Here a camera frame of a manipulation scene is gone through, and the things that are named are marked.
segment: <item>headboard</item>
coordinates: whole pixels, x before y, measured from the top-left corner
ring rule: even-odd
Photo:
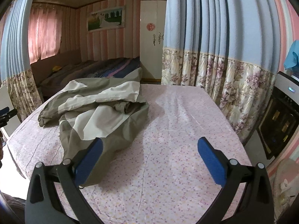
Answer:
[[[78,64],[81,62],[80,50],[71,50],[61,54],[38,60],[31,64],[31,69],[36,85],[38,86],[51,73],[54,66],[66,66],[68,64]]]

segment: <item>framed picture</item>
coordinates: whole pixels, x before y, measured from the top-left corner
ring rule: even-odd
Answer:
[[[119,29],[125,26],[125,7],[107,8],[92,12],[87,18],[87,31]]]

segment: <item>silver screw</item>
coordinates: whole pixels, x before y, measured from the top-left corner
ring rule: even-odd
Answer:
[[[38,162],[35,166],[38,167],[38,168],[40,168],[42,166],[42,162],[41,161]]]
[[[237,164],[238,164],[238,161],[235,160],[235,159],[231,159],[231,160],[229,160],[229,163],[230,163],[231,165],[237,165]]]
[[[63,163],[63,165],[69,165],[71,163],[71,160],[69,158],[67,158],[67,159],[64,159],[62,163]]]
[[[258,167],[261,168],[261,169],[263,169],[263,168],[265,167],[265,165],[262,164],[261,162],[259,162],[259,163],[258,163]]]

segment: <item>blue curtain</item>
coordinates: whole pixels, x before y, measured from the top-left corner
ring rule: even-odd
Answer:
[[[32,0],[14,0],[5,22],[0,78],[6,84],[18,117],[23,121],[41,105],[28,53],[28,24]]]
[[[161,83],[202,87],[242,141],[265,110],[279,56],[274,0],[167,0]]]

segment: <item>pink floral tablecloth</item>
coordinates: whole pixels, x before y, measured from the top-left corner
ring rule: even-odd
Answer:
[[[203,89],[141,87],[150,105],[144,130],[131,147],[117,153],[100,184],[81,191],[104,223],[196,223],[220,191],[198,154],[198,139],[205,136],[228,159],[247,165],[250,161],[238,136]],[[38,126],[43,107],[8,141],[16,163],[28,177],[37,162],[59,164],[63,157],[58,126]],[[66,213],[75,218],[60,185],[56,186]],[[243,188],[226,217],[233,214]]]

